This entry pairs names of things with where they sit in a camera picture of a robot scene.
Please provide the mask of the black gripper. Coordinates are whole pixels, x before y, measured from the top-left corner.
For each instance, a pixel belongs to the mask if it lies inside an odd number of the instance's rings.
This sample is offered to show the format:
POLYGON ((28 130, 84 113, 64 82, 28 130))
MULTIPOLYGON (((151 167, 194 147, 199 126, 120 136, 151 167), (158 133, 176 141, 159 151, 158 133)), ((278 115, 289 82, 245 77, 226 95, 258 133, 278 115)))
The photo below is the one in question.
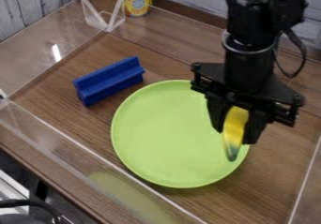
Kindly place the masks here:
POLYGON ((242 92, 225 84, 225 67, 218 63, 195 62, 190 66, 194 79, 190 89, 205 95, 213 128, 223 131, 223 124, 231 106, 250 111, 245 127, 243 144, 255 144, 267 123, 278 122, 293 126, 303 96, 291 90, 271 74, 257 92, 242 92))

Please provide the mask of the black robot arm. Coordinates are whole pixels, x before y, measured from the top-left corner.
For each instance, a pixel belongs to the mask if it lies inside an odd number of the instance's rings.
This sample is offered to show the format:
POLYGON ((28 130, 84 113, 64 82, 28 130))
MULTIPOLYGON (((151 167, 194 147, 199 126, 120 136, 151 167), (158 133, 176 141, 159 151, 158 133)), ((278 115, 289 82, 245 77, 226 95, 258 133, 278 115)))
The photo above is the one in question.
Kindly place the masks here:
POLYGON ((287 36, 306 53, 291 28, 303 21, 306 0, 226 0, 227 29, 222 35, 225 62, 191 64, 190 89, 206 96, 210 123, 223 130, 227 113, 249 112, 241 142, 254 144, 267 124, 293 126, 305 98, 278 79, 277 48, 287 36))

